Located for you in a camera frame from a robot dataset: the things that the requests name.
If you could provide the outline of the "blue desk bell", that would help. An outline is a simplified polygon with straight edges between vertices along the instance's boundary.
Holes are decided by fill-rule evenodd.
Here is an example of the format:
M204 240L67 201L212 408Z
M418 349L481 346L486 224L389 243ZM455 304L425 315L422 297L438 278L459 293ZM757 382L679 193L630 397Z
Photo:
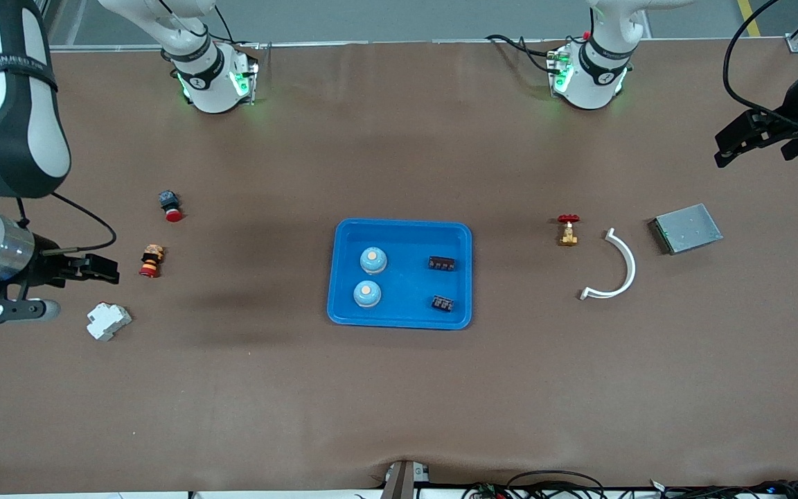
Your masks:
M353 300L361 308L371 308L380 303L381 287L377 282L364 280L358 282L353 290Z
M368 275L380 274L388 264L387 254L380 247L367 247L359 256L359 265Z

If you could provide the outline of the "blue plastic tray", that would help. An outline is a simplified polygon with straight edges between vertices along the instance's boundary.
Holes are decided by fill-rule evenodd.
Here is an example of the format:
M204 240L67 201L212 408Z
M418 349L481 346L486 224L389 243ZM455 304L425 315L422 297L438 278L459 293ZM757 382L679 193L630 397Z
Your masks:
M387 267L368 275L359 265L367 247L387 254ZM429 256L456 260L453 272L431 270ZM358 282L380 285L377 306L361 308L353 300ZM451 313L434 310L433 296L454 300ZM349 218L335 230L330 259L326 312L336 324L397 329L461 331L474 313L474 237L466 225L402 219Z

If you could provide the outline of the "white circuit breaker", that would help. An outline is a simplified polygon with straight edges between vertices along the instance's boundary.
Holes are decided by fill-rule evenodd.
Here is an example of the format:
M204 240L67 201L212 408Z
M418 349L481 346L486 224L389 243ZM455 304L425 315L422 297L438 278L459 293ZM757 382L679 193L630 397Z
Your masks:
M115 332L132 322L132 317L120 304L99 303L87 313L86 330L92 338L106 342L112 339Z

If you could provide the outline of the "orange black red push button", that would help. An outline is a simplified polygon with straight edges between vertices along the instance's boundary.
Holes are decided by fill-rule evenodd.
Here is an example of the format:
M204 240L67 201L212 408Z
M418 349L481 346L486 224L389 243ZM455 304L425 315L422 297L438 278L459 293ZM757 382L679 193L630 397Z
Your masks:
M159 266L164 259L164 255L164 247L157 244L147 245L141 257L139 275L150 279L157 278L159 276Z

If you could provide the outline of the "grey red emergency stop button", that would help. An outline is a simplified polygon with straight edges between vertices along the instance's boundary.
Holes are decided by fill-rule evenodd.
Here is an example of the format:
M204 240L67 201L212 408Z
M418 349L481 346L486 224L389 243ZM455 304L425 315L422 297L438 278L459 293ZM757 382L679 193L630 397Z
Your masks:
M184 218L180 206L180 199L173 191L165 190L159 193L159 207L161 207L164 212L164 218L169 223L177 223Z

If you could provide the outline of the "grey metal box module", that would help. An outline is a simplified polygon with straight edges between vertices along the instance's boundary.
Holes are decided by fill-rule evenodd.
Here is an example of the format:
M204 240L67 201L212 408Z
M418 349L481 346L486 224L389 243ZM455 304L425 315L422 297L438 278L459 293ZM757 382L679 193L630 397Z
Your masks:
M723 238L703 203L659 215L647 225L662 252L668 255L690 252Z

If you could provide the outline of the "brown table mat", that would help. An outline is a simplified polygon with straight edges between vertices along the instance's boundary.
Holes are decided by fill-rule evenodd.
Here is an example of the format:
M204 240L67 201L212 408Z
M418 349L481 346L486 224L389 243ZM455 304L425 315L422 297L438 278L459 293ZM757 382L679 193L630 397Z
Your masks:
M256 104L221 116L158 53L55 54L61 191L117 231L121 282L38 288L60 316L0 326L0 493L363 489L402 459L452 482L798 480L798 160L716 168L741 112L723 53L644 42L582 112L487 42L276 48ZM648 222L697 203L722 240L663 253ZM470 324L331 322L335 228L357 217L468 225ZM625 279L611 227L635 280L581 301ZM101 302L132 317L106 342Z

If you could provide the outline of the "white curved plastic bracket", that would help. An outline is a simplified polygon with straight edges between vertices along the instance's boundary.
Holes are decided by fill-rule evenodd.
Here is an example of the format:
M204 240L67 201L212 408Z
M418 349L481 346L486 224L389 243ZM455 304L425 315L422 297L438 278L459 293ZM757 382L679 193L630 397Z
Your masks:
M634 253L626 241L617 236L614 227L608 228L604 239L610 243L623 256L625 262L625 279L620 287L612 291L596 290L596 288L586 287L580 292L578 299L583 301L589 298L608 299L614 298L629 290L637 275L637 260Z

